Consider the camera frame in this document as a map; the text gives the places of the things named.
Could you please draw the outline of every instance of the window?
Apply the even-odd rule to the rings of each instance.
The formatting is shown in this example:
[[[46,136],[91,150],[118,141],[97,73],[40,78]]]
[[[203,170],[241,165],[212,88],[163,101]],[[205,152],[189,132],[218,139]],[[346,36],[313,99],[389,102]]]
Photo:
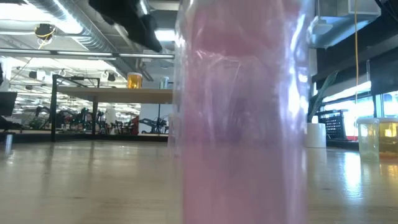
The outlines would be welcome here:
[[[344,91],[341,91],[339,93],[336,93],[332,96],[325,97],[325,99],[323,99],[323,102],[329,102],[329,101],[333,101],[333,100],[338,100],[340,98],[353,96],[353,95],[355,95],[356,90],[358,90],[358,94],[364,93],[367,91],[371,91],[371,87],[372,87],[371,82],[365,82],[365,83],[358,85],[357,88],[354,86],[354,87],[348,88]]]
[[[373,118],[374,105],[372,97],[365,97],[358,99],[355,105],[355,100],[343,101],[340,103],[333,103],[325,105],[325,110],[348,110],[344,112],[344,126],[346,136],[349,140],[357,140],[358,129],[355,126],[358,118]]]
[[[383,94],[384,117],[398,118],[398,91]]]

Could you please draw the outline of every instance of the green leaf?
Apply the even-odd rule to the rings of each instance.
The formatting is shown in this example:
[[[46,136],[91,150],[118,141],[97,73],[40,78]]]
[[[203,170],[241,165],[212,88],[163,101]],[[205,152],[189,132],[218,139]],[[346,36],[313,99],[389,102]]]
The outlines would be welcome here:
[[[328,75],[326,78],[322,88],[318,91],[318,93],[310,98],[309,106],[308,106],[308,119],[307,122],[311,123],[312,118],[314,117],[315,113],[319,110],[322,105],[322,101],[325,97],[325,91],[329,88],[334,82],[336,81],[336,77],[339,71],[333,72],[332,74]]]

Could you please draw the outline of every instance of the yellow cord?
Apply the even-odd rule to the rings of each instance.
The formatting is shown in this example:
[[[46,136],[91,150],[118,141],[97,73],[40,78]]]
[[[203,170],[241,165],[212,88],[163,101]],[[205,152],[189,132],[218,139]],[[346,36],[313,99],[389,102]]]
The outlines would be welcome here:
[[[358,84],[359,84],[359,59],[358,59],[358,0],[355,0],[355,9],[354,9],[354,23],[355,23],[355,66],[356,66],[356,86],[355,86],[355,108],[357,108],[356,104],[358,102]],[[357,111],[355,112],[355,123],[354,123],[354,138],[356,134],[356,119],[357,119]]]
[[[358,83],[359,83],[359,60],[358,60],[358,18],[357,18],[357,5],[358,0],[355,0],[355,12],[354,12],[354,22],[355,22],[355,66],[356,66],[356,88],[355,88],[355,105],[358,102]]]
[[[48,38],[49,38],[49,35],[46,36],[45,40],[43,40],[42,44],[40,44],[39,50],[40,50],[44,45],[46,45],[46,42],[45,42],[45,41],[46,41]]]

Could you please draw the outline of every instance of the pink bottle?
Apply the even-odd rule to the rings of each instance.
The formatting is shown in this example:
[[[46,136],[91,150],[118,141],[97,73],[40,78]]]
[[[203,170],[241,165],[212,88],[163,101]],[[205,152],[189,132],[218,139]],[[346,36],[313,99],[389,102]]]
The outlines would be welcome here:
[[[310,0],[183,1],[175,143],[184,224],[306,223],[312,9]]]

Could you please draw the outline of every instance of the gym equipment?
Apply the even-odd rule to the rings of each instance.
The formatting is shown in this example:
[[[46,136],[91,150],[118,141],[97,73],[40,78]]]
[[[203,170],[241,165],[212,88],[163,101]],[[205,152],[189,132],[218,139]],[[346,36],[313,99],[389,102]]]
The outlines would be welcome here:
[[[3,78],[2,74],[3,74],[3,71],[2,71],[2,64],[0,63],[0,86],[2,85],[2,83],[3,83],[3,81],[4,81],[4,78]]]
[[[141,124],[146,124],[151,127],[150,132],[142,131],[142,134],[165,134],[168,130],[167,121],[164,119],[167,116],[162,118],[155,118],[153,120],[144,118],[139,120]]]
[[[39,129],[45,129],[46,125],[50,124],[50,122],[51,122],[50,108],[48,108],[48,107],[46,107],[46,106],[38,106],[38,107],[36,108],[35,117],[38,118],[38,117],[39,117],[39,114],[40,114],[43,110],[49,113],[49,118],[47,118],[47,119],[44,121],[44,123],[41,125],[41,127],[40,127]],[[73,120],[73,118],[76,117],[76,114],[73,113],[73,112],[71,112],[71,111],[68,111],[68,110],[61,110],[61,111],[59,111],[59,112],[56,114],[56,120],[57,120],[57,122],[56,122],[56,124],[57,124],[57,125],[56,125],[56,128],[62,128],[63,125],[66,124],[66,121],[68,121],[69,118],[71,118],[71,117],[72,117],[72,120]]]

